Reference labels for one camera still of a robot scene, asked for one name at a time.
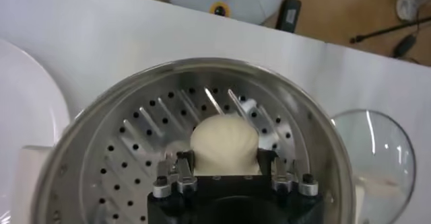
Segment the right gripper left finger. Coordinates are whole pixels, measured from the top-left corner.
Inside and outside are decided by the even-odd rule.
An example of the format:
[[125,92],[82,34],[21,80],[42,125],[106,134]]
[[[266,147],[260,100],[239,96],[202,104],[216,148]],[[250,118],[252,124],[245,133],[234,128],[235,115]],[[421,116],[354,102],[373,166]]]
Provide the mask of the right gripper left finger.
[[179,151],[176,160],[159,161],[152,196],[167,198],[174,189],[183,196],[192,196],[197,191],[197,177],[194,176],[195,155],[192,150]]

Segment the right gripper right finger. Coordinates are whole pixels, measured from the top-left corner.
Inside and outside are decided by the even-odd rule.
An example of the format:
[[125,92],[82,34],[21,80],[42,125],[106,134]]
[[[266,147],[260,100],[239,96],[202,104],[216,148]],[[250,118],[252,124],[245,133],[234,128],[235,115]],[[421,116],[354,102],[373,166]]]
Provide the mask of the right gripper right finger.
[[280,194],[297,192],[305,197],[317,197],[319,183],[312,174],[302,174],[299,178],[286,169],[284,160],[275,151],[258,149],[257,161],[262,175],[270,176],[271,187]]

